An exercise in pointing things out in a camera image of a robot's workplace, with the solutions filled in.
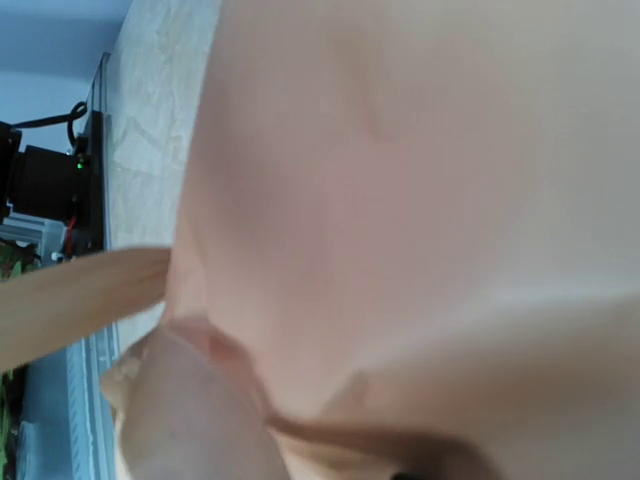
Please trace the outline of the pink wrapping paper sheet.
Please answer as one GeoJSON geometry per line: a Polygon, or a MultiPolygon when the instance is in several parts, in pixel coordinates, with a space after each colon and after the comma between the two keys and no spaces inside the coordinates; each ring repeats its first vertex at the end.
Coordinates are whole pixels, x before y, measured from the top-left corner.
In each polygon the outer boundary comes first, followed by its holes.
{"type": "Polygon", "coordinates": [[[639,5],[224,1],[130,479],[635,479],[639,5]]]}

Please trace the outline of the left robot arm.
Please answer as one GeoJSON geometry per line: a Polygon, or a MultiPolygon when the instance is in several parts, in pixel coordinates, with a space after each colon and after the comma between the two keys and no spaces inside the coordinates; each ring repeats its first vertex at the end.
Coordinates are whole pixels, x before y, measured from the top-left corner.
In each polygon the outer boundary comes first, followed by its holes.
{"type": "Polygon", "coordinates": [[[1,124],[1,217],[12,213],[82,221],[90,200],[91,157],[20,147],[22,133],[1,124]]]}

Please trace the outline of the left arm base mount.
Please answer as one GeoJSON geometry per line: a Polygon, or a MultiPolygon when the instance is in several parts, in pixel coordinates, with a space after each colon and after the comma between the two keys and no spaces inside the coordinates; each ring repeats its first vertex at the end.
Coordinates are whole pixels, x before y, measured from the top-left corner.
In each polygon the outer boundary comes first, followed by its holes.
{"type": "Polygon", "coordinates": [[[76,169],[84,175],[83,195],[77,195],[68,223],[65,252],[69,258],[90,255],[109,248],[107,219],[104,115],[87,109],[83,131],[76,136],[73,154],[76,169]]]}

